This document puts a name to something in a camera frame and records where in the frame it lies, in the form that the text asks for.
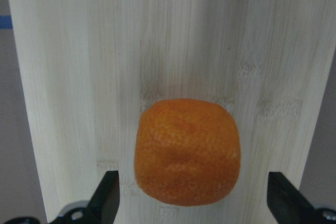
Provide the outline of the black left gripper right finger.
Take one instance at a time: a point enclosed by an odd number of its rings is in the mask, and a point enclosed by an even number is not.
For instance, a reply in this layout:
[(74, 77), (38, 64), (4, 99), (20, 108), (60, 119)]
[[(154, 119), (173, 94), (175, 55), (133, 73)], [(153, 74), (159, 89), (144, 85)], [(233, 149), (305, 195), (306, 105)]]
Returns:
[(281, 172), (269, 172), (267, 206), (277, 223), (311, 223), (314, 208)]

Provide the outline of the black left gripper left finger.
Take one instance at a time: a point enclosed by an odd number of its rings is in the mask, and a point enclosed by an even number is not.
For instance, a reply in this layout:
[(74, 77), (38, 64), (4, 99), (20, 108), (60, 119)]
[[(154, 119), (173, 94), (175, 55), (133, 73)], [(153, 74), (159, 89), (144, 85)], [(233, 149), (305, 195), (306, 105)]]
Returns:
[(89, 223), (114, 223), (119, 204), (119, 172), (107, 171), (87, 205)]

